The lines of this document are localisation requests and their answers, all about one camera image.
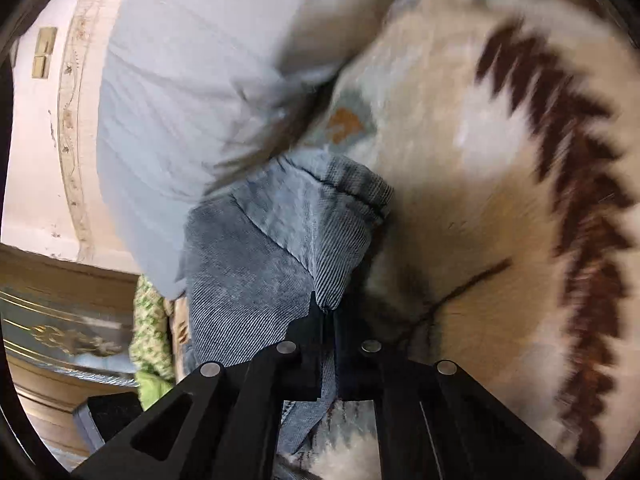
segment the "black metal frame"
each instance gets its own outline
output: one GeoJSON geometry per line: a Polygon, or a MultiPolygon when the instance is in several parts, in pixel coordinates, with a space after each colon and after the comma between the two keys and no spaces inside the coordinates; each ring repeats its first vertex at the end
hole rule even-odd
{"type": "Polygon", "coordinates": [[[411,362],[368,339],[351,298],[311,296],[283,353],[211,364],[180,382],[72,472],[77,480],[270,480],[282,403],[316,400],[333,348],[338,396],[372,399],[383,480],[579,480],[582,474],[455,364],[411,362]]]}
{"type": "MultiPolygon", "coordinates": [[[[13,38],[31,25],[48,1],[0,0],[0,214],[13,113],[13,81],[6,54],[13,38]]],[[[607,1],[632,41],[640,44],[637,9],[630,0],[607,1]]],[[[30,425],[1,347],[0,476],[20,480],[126,480],[127,476],[138,480],[152,475],[158,480],[182,480],[205,474],[218,479],[268,478],[280,403],[284,398],[313,400],[319,394],[319,348],[324,335],[331,334],[338,394],[345,399],[376,402],[385,479],[432,478],[422,475],[443,471],[447,478],[464,479],[486,478],[487,474],[532,478],[527,476],[530,471],[537,472],[536,478],[581,478],[459,368],[455,374],[445,375],[386,349],[364,352],[366,327],[351,309],[320,317],[312,305],[310,312],[310,317],[293,323],[287,333],[296,343],[294,353],[282,354],[271,346],[250,363],[223,369],[215,377],[204,376],[200,368],[72,475],[30,425]],[[171,420],[177,423],[166,425],[171,420]],[[159,447],[149,446],[159,443],[155,437],[162,429],[167,429],[169,438],[159,447]],[[497,442],[511,446],[510,452],[501,452],[495,447],[497,442]],[[521,471],[524,463],[529,465],[521,471]]],[[[609,480],[637,478],[640,436],[609,476],[609,480]]]]}

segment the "gold trim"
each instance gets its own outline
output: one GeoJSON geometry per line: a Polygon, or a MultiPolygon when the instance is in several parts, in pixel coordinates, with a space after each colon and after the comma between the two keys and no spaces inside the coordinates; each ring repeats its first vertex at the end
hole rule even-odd
{"type": "MultiPolygon", "coordinates": [[[[11,350],[11,352],[19,353],[17,350],[11,350]]],[[[24,359],[20,359],[20,358],[18,358],[16,356],[12,356],[12,355],[7,355],[6,360],[11,366],[15,366],[17,368],[20,368],[20,370],[22,370],[23,372],[33,373],[33,370],[30,370],[29,368],[25,368],[24,367],[24,365],[33,366],[33,363],[28,363],[24,359]]],[[[66,375],[64,375],[64,374],[56,374],[55,378],[54,377],[47,377],[47,380],[48,381],[55,381],[55,382],[60,383],[60,384],[62,384],[64,386],[68,386],[69,383],[64,381],[63,380],[64,378],[66,378],[66,375]]]]}
{"type": "MultiPolygon", "coordinates": [[[[82,182],[79,163],[79,126],[82,124],[80,103],[82,82],[87,79],[84,67],[88,66],[87,57],[92,52],[94,35],[97,34],[98,38],[102,35],[98,22],[104,1],[78,0],[63,49],[62,65],[65,69],[60,71],[58,82],[58,157],[68,211],[80,243],[78,263],[84,264],[90,264],[94,259],[95,241],[87,214],[86,186],[82,182]]],[[[102,18],[104,25],[108,25],[110,20],[104,16],[102,18]]]]}
{"type": "MultiPolygon", "coordinates": [[[[57,362],[57,363],[60,363],[60,364],[64,365],[64,366],[63,366],[63,367],[61,367],[61,368],[67,368],[68,370],[73,370],[73,369],[75,369],[75,370],[77,370],[77,371],[80,371],[80,370],[78,370],[77,368],[73,367],[73,365],[71,365],[70,363],[67,363],[66,361],[61,361],[60,359],[56,359],[55,357],[49,357],[48,355],[44,355],[44,354],[41,354],[41,353],[39,353],[39,352],[36,352],[36,351],[33,351],[33,350],[29,350],[28,348],[25,348],[24,346],[20,346],[20,345],[18,345],[18,344],[16,344],[16,343],[14,343],[14,342],[12,342],[12,341],[9,341],[9,340],[5,339],[5,340],[4,340],[4,347],[5,347],[5,348],[7,348],[8,350],[12,350],[13,352],[16,352],[17,354],[24,355],[23,353],[18,352],[17,350],[14,350],[14,349],[12,349],[12,348],[7,347],[7,345],[9,345],[9,346],[15,346],[16,348],[19,348],[20,350],[23,350],[23,351],[25,351],[25,352],[29,352],[29,353],[34,354],[34,355],[37,355],[37,356],[39,356],[39,357],[43,357],[43,358],[45,358],[46,360],[49,360],[49,361],[55,361],[55,362],[57,362]]],[[[24,355],[24,356],[25,356],[25,357],[28,357],[28,358],[30,358],[30,359],[33,359],[34,361],[39,361],[39,362],[41,362],[41,363],[45,363],[45,364],[47,364],[47,361],[42,361],[42,360],[40,360],[40,359],[36,359],[35,357],[30,357],[30,356],[28,356],[28,355],[24,355]]]]}
{"type": "Polygon", "coordinates": [[[15,321],[11,321],[10,319],[2,318],[2,320],[3,320],[5,323],[8,323],[8,324],[13,325],[13,326],[17,326],[18,328],[21,328],[21,329],[23,329],[23,330],[26,330],[27,332],[30,332],[30,331],[31,331],[31,329],[30,329],[29,327],[27,327],[27,326],[23,326],[23,325],[21,325],[21,324],[19,324],[19,323],[16,323],[15,321]]]}
{"type": "Polygon", "coordinates": [[[99,384],[110,384],[111,386],[125,386],[127,388],[138,386],[138,384],[135,381],[134,375],[128,372],[111,372],[110,370],[100,370],[100,369],[93,370],[91,368],[75,367],[73,365],[70,366],[68,363],[64,363],[61,366],[58,364],[54,364],[53,362],[38,359],[37,357],[33,357],[31,355],[25,354],[24,352],[20,352],[19,350],[16,350],[15,348],[11,348],[10,346],[8,346],[7,343],[11,345],[14,345],[14,344],[12,344],[10,341],[4,342],[4,348],[8,352],[21,355],[22,357],[25,357],[31,361],[41,363],[45,365],[45,367],[54,367],[55,371],[62,374],[63,376],[65,374],[68,374],[70,377],[75,377],[76,379],[80,379],[83,381],[91,381],[93,383],[99,383],[99,384]]]}
{"type": "Polygon", "coordinates": [[[87,336],[78,330],[60,330],[56,326],[38,325],[31,327],[30,333],[44,346],[59,348],[71,356],[91,354],[96,357],[109,357],[123,351],[122,345],[97,335],[87,336]]]}
{"type": "Polygon", "coordinates": [[[23,300],[22,298],[18,298],[17,296],[12,296],[11,294],[5,292],[4,290],[0,290],[0,300],[6,301],[7,303],[14,304],[15,306],[19,306],[20,308],[24,308],[25,310],[31,310],[32,312],[37,312],[38,314],[42,314],[43,316],[54,317],[55,319],[61,319],[63,321],[69,321],[72,323],[78,323],[78,324],[83,324],[87,326],[100,326],[103,328],[110,328],[112,330],[122,330],[122,329],[130,328],[129,326],[124,325],[119,321],[106,321],[106,320],[97,319],[95,317],[90,317],[90,316],[87,316],[87,317],[78,316],[77,314],[63,312],[55,308],[33,303],[32,301],[23,300]],[[23,303],[27,303],[33,306],[27,306],[25,304],[16,303],[15,301],[8,300],[4,296],[7,296],[9,298],[12,298],[13,300],[21,301],[23,303]]]}

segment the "wall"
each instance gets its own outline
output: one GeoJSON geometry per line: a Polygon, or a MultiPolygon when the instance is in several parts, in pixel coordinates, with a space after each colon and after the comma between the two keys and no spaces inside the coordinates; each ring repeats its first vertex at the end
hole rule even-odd
{"type": "Polygon", "coordinates": [[[124,272],[95,169],[98,92],[120,0],[52,0],[20,38],[3,244],[124,272]],[[38,30],[57,27],[48,79],[31,78],[38,30]]]}

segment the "green fabric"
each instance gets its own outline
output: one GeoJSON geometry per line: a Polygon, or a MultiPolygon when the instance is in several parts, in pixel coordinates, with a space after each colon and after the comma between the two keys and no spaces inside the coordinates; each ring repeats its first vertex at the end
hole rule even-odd
{"type": "Polygon", "coordinates": [[[146,410],[174,385],[174,359],[164,297],[140,276],[133,299],[133,339],[129,358],[138,371],[138,398],[146,410]]]}
{"type": "Polygon", "coordinates": [[[145,411],[174,387],[170,382],[147,372],[136,372],[136,381],[138,382],[138,399],[145,411]]]}
{"type": "Polygon", "coordinates": [[[175,381],[164,298],[146,276],[138,279],[133,299],[133,340],[129,357],[139,370],[165,381],[175,381]]]}

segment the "metal bolt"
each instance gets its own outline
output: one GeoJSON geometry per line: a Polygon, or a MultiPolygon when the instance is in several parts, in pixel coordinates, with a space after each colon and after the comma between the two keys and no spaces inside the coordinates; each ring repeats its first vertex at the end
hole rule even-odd
{"type": "Polygon", "coordinates": [[[218,363],[204,363],[200,367],[200,373],[205,377],[215,377],[220,373],[220,365],[218,363]]]}
{"type": "Polygon", "coordinates": [[[458,371],[458,367],[453,361],[440,361],[438,371],[443,375],[453,375],[458,371]]]}
{"type": "Polygon", "coordinates": [[[280,341],[276,346],[276,350],[281,354],[293,354],[296,348],[296,344],[293,341],[280,341]]]}
{"type": "Polygon", "coordinates": [[[362,342],[362,349],[369,353],[375,354],[376,352],[380,352],[382,350],[382,343],[380,341],[376,341],[375,339],[367,339],[362,342]]]}

